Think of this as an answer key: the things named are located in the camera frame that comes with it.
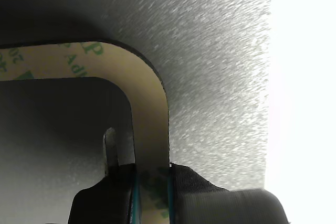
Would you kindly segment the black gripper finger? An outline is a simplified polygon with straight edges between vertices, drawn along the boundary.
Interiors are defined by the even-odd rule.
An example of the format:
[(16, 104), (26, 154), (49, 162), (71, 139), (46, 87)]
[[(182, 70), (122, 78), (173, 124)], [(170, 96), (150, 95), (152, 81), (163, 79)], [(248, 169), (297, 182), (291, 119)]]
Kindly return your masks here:
[(120, 165), (117, 133), (103, 137), (104, 178), (78, 192), (68, 223), (140, 223), (139, 180), (134, 163)]
[(188, 166), (170, 167), (171, 223), (288, 223), (279, 199), (264, 189), (227, 190)]

